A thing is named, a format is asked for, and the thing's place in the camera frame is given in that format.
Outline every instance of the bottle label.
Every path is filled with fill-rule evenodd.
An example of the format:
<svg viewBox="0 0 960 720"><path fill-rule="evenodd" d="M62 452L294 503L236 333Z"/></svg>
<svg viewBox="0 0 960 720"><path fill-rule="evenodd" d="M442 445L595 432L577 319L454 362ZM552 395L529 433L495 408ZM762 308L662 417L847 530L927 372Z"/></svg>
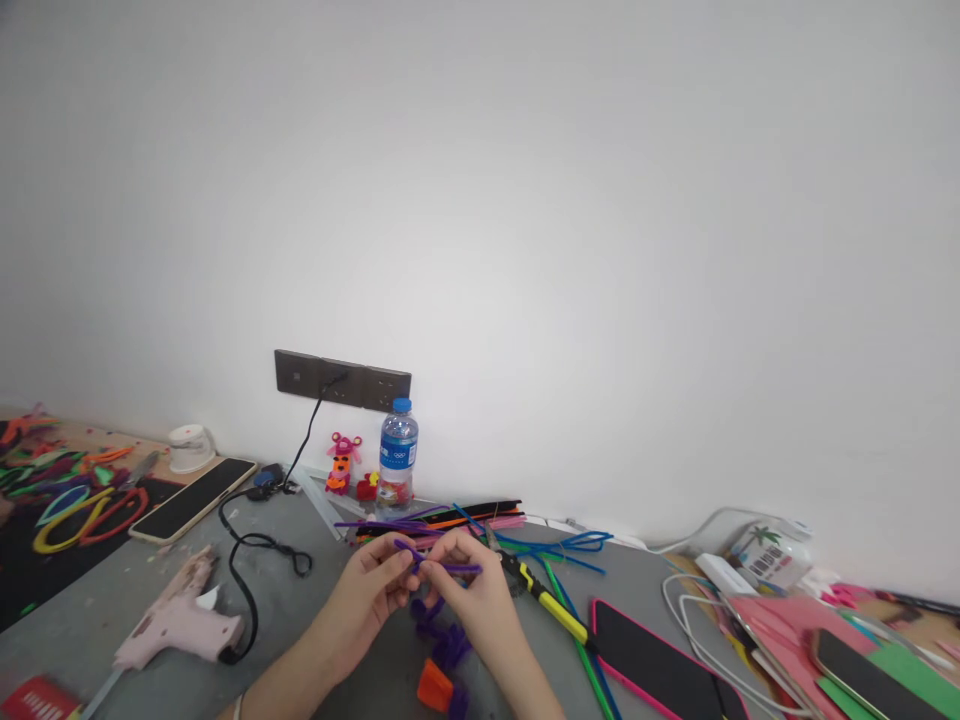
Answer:
<svg viewBox="0 0 960 720"><path fill-rule="evenodd" d="M417 461L417 441L397 440L380 435L380 462L390 470L406 470Z"/></svg>

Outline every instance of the white cable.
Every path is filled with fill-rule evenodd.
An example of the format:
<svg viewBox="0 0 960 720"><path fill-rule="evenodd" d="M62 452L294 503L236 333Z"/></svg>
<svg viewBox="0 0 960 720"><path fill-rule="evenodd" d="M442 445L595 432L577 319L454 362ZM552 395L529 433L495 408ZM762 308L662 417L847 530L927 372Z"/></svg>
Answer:
<svg viewBox="0 0 960 720"><path fill-rule="evenodd" d="M670 584L670 581L675 580L677 578L689 578L691 580L696 580L698 582L702 582L703 578L697 577L696 575L685 575L685 574L671 575L666 580L664 580L663 584L660 586L660 590L663 593L663 599L664 599L664 602L666 602L667 604L667 608L670 610L670 613L673 615L674 620L677 621L677 624L680 625L680 628L683 630L684 634L686 634L686 636L690 639L690 643L693 646L693 652L700 659L700 661L703 662L705 665L707 665L710 669L712 669L718 675L720 675L720 677L722 677L724 680L727 680L733 685L736 685L740 690L742 690L747 695L749 695L751 699L757 703L758 707L761 710L763 710L767 715L772 717L774 720L781 720L781 719L778 718L776 715L774 715L772 712L770 712L770 710L767 707L765 707L765 705L769 706L770 708L773 708L774 710L779 710L782 713L787 713L789 715L794 715L796 717L814 717L814 713L812 713L809 710L801 710L798 708L785 707L783 705L780 705L774 702L772 699L770 699L769 697L761 693L759 690L756 690L755 688L748 685L744 680L739 678L736 675L736 673L734 673L732 670L730 670L730 668L726 667L723 663L717 660L713 655L710 654L710 652L705 647L703 647L700 641L693 636L693 631L690 629L690 623L687 620L687 612L683 604L684 600L693 600L694 602L699 602L704 605L717 605L720 607L725 607L725 606L723 605L723 603L714 602L713 600L707 600L705 598L696 597L694 595L681 595L679 597L680 614L678 614L677 610L673 607L673 603L670 602L670 594L669 594L669 591L667 590L667 586Z"/></svg>
<svg viewBox="0 0 960 720"><path fill-rule="evenodd" d="M663 555L664 553L670 552L671 550L676 550L678 547L683 547L688 542L693 540L697 535L699 535L704 530L706 530L707 527L710 525L710 523L712 523L714 520L716 520L718 517L720 517L720 515L722 515L725 512L738 512L743 515L752 515L755 518L768 517L772 520L786 520L787 522L790 522L789 520L787 520L787 518L782 518L779 515L771 515L770 513L759 512L757 510L748 510L747 508L738 508L738 507L733 507L731 505L728 505L726 507L717 508L716 510L714 510L710 514L710 517L708 517L700 527L698 527L690 535L687 535L682 540L677 540L676 542L670 543L669 545L665 545L663 547L650 548L647 550L647 552L651 552L654 555Z"/></svg>

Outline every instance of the glue gun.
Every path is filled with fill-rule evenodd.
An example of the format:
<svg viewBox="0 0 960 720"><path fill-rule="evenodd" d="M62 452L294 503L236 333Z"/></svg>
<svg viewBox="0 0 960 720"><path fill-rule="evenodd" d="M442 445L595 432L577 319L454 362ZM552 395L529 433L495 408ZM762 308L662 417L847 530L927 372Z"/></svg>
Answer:
<svg viewBox="0 0 960 720"><path fill-rule="evenodd" d="M243 618L214 611L219 586L200 595L214 560L216 554L209 545L187 560L117 650L113 662L116 670L143 670L167 647L216 662L225 648L237 644L243 634Z"/></svg>

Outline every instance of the black phone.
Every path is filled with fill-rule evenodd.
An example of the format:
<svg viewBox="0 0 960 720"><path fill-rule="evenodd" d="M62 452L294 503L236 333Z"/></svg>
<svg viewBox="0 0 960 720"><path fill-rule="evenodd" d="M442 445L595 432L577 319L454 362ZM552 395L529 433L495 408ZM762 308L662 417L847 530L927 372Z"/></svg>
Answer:
<svg viewBox="0 0 960 720"><path fill-rule="evenodd" d="M600 663L668 718L750 720L730 683L602 600L593 601Z"/></svg>
<svg viewBox="0 0 960 720"><path fill-rule="evenodd" d="M824 675L881 720L947 720L828 630L814 632L810 654Z"/></svg>
<svg viewBox="0 0 960 720"><path fill-rule="evenodd" d="M257 469L255 462L224 458L130 528L131 537L158 545L176 542Z"/></svg>

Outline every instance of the electrical socket panel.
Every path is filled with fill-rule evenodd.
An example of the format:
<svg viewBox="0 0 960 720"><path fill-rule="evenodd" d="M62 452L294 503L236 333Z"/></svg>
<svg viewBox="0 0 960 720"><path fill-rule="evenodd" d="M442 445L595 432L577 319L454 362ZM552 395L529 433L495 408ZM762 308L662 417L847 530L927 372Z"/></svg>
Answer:
<svg viewBox="0 0 960 720"><path fill-rule="evenodd" d="M357 363L315 355L274 350L277 370L277 390L316 400L320 389L332 383L323 397L324 402L391 412L398 397L410 397L410 373L385 368L367 367Z"/></svg>
<svg viewBox="0 0 960 720"><path fill-rule="evenodd" d="M273 359L277 366L277 390L314 400L320 397L320 358L290 350L274 350Z"/></svg>
<svg viewBox="0 0 960 720"><path fill-rule="evenodd" d="M363 389L367 368L363 365L357 365L357 363L331 360L330 358L320 358L320 363L321 387L331 383L323 396L323 401L363 407Z"/></svg>
<svg viewBox="0 0 960 720"><path fill-rule="evenodd" d="M368 367L363 390L363 406L368 410L392 412L393 401L410 397L410 373Z"/></svg>

